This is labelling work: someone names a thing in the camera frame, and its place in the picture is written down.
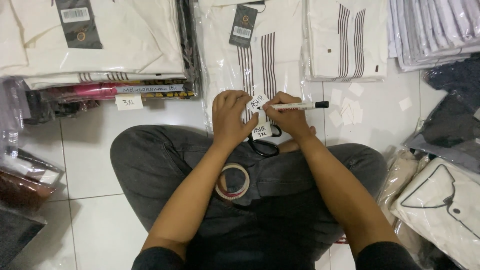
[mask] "person's left hand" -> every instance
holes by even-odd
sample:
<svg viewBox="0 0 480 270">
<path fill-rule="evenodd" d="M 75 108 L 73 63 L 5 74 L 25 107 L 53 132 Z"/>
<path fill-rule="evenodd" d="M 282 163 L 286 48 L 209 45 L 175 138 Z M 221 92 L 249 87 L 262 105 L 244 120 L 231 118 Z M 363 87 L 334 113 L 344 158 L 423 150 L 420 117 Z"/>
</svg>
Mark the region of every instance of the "person's left hand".
<svg viewBox="0 0 480 270">
<path fill-rule="evenodd" d="M 246 124 L 240 118 L 251 99 L 247 92 L 241 90 L 226 90 L 215 97 L 212 104 L 214 146 L 230 153 L 258 125 L 257 112 Z"/>
</svg>

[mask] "white marker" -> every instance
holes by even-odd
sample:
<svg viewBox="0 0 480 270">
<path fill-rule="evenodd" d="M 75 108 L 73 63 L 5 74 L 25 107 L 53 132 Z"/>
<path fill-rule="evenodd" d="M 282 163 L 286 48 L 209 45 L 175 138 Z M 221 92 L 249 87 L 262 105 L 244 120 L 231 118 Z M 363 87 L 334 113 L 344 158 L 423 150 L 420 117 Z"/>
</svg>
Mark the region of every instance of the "white marker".
<svg viewBox="0 0 480 270">
<path fill-rule="evenodd" d="M 319 102 L 301 102 L 301 103 L 288 103 L 288 104 L 275 104 L 271 105 L 272 108 L 278 111 L 283 110 L 313 110 L 313 109 L 327 109 L 328 101 Z"/>
</svg>

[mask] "grey jeans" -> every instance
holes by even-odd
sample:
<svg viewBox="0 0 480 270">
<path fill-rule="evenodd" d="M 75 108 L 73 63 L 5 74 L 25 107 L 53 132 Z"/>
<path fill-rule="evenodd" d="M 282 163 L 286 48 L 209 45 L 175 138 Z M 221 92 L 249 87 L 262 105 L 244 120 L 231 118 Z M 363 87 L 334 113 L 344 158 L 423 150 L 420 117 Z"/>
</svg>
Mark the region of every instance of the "grey jeans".
<svg viewBox="0 0 480 270">
<path fill-rule="evenodd" d="M 156 125 L 129 128 L 114 140 L 110 150 L 113 169 L 147 231 L 212 142 L 192 131 Z M 386 176 L 386 163 L 380 153 L 359 144 L 328 149 L 373 197 L 378 196 Z M 246 196 L 258 200 L 244 210 L 212 196 L 197 233 L 202 239 L 255 228 L 275 233 L 315 261 L 344 234 L 323 202 L 300 151 L 264 158 L 244 142 L 227 162 L 247 169 L 251 184 Z"/>
</svg>

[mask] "person's right hand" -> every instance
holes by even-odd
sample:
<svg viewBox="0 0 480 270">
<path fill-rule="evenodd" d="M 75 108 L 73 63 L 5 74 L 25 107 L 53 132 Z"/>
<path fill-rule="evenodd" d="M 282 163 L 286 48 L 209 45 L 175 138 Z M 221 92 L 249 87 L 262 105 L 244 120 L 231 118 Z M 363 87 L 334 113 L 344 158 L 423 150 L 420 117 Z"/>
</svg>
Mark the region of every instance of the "person's right hand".
<svg viewBox="0 0 480 270">
<path fill-rule="evenodd" d="M 305 111 L 287 110 L 280 112 L 272 108 L 270 105 L 299 102 L 302 102 L 301 98 L 293 97 L 284 92 L 278 92 L 273 99 L 266 102 L 263 106 L 266 115 L 277 122 L 278 126 L 283 131 L 290 134 L 296 141 L 302 139 L 304 136 L 312 135 L 307 120 L 305 119 Z"/>
</svg>

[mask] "masking tape roll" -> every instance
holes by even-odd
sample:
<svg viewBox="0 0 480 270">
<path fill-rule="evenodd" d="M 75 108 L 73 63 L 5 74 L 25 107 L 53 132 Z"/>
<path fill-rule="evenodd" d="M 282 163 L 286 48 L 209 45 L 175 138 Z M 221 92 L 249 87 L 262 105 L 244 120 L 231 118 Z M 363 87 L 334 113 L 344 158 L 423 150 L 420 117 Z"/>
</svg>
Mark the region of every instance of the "masking tape roll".
<svg viewBox="0 0 480 270">
<path fill-rule="evenodd" d="M 232 201 L 234 199 L 238 199 L 238 198 L 242 197 L 247 192 L 248 187 L 250 186 L 250 177 L 248 176 L 248 172 L 240 164 L 227 163 L 223 167 L 222 172 L 227 170 L 227 169 L 232 169 L 232 168 L 239 169 L 240 171 L 243 172 L 243 174 L 245 174 L 245 182 L 243 183 L 243 186 L 241 187 L 241 189 L 239 189 L 238 191 L 235 191 L 235 192 L 228 192 L 227 190 L 224 190 L 223 188 L 221 188 L 218 185 L 218 182 L 215 185 L 215 190 L 218 193 L 218 195 L 220 195 L 220 197 L 222 197 L 224 199 L 227 199 L 229 201 Z"/>
</svg>

